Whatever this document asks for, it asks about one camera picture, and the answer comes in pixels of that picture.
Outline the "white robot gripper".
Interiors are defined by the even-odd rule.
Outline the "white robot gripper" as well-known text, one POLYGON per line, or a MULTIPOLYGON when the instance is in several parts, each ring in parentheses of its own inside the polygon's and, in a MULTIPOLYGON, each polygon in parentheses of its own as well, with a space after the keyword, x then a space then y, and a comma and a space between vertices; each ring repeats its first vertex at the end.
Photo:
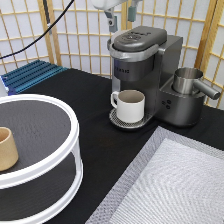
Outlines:
MULTIPOLYGON (((117 17, 114 15, 114 10, 110 8, 122 4, 125 0, 91 0, 91 1, 96 9, 105 10, 104 13, 107 17, 109 31, 112 33, 117 32, 118 31, 117 17)), ((137 0, 132 0, 131 5, 128 8, 128 20, 130 22, 134 22, 136 20, 136 12, 137 12, 137 0)))

